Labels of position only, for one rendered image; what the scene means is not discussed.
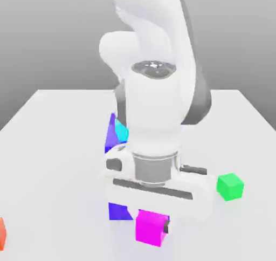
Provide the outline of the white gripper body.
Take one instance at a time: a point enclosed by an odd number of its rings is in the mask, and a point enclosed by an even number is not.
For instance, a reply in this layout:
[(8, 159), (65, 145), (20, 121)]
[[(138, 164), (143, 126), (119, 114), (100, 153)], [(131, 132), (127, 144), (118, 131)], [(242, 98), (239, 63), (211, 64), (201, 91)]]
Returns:
[(100, 180), (112, 203), (194, 221), (212, 213), (216, 180), (210, 175), (174, 171), (162, 187), (147, 187), (115, 171), (101, 173)]

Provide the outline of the small magenta cube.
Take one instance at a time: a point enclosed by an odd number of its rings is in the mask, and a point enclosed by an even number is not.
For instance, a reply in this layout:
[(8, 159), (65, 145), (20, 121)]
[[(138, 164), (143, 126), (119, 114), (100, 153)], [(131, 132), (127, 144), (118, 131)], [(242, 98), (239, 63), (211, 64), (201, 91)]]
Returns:
[(170, 219), (169, 215), (139, 210), (135, 220), (136, 241), (161, 247), (167, 235), (163, 233), (163, 225), (167, 219)]

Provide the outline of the small green cube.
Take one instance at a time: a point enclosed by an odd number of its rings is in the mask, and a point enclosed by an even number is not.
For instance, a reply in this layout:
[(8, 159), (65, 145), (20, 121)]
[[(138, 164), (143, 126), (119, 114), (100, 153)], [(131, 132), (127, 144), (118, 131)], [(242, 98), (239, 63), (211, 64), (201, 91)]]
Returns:
[(219, 175), (216, 190), (224, 201), (236, 200), (243, 195), (244, 182), (235, 173)]

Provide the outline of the small cyan cube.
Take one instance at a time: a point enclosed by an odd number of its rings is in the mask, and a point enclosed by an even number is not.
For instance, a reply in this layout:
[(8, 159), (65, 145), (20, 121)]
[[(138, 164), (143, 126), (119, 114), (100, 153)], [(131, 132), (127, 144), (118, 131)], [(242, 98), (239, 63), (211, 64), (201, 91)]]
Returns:
[(115, 132), (120, 142), (128, 141), (129, 130), (118, 119), (115, 119)]

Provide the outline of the small orange cube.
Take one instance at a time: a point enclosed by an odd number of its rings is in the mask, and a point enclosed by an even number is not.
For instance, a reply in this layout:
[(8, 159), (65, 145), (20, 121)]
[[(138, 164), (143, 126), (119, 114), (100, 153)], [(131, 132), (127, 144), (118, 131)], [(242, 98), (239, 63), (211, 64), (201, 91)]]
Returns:
[(0, 217), (0, 251), (4, 250), (6, 241), (6, 227), (4, 224), (4, 220)]

